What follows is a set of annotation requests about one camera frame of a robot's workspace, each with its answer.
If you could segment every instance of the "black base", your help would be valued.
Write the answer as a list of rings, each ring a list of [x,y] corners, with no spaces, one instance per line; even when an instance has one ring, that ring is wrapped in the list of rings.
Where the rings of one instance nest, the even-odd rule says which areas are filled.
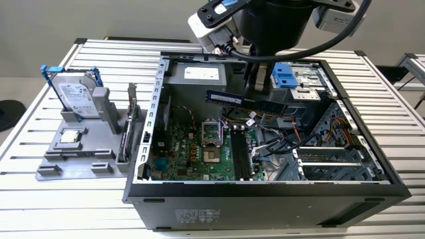
[[[0,132],[15,125],[25,110],[23,104],[18,101],[0,101]]]

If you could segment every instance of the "metal slatted table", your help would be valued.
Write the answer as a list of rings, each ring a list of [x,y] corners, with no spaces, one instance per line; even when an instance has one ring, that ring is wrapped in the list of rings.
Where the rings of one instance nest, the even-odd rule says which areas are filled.
[[[98,67],[118,108],[127,104],[127,83],[137,83],[138,104],[146,108],[159,51],[201,52],[201,48],[185,43],[87,40],[71,46],[59,65]],[[425,122],[367,57],[326,51],[311,59],[328,62],[411,198],[347,229],[151,232],[133,207],[121,203],[125,178],[35,181],[34,171],[61,119],[58,99],[43,86],[0,148],[0,238],[425,238]]]

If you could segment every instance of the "white wall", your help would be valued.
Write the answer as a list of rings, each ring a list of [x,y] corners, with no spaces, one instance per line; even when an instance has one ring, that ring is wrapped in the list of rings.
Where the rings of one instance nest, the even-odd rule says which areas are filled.
[[[186,19],[205,0],[1,0],[0,76],[38,76],[41,64],[57,64],[74,38],[103,36],[190,39]],[[425,53],[425,0],[374,0],[352,38],[334,49],[363,50],[378,64],[402,53]],[[334,34],[308,23],[298,47]]]

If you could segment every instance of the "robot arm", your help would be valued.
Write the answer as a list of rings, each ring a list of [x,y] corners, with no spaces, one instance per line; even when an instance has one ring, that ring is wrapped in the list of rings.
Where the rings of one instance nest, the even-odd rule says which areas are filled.
[[[308,57],[338,44],[356,29],[370,2],[363,0],[358,7],[350,0],[238,0],[225,7],[222,0],[213,0],[189,17],[187,23],[206,52],[225,52],[247,62],[245,88],[266,92],[274,63]],[[319,46],[275,56],[298,44],[311,13],[319,29],[342,31]],[[233,45],[239,37],[250,43],[247,55]]]

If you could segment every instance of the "power supply label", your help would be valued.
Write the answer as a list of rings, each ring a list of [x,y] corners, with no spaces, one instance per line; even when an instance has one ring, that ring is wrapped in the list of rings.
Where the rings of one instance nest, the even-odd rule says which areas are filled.
[[[175,209],[178,223],[215,223],[219,209]]]
[[[186,67],[185,79],[219,80],[218,68]]]
[[[59,91],[71,111],[83,118],[98,117],[87,88],[77,83],[59,83]]]

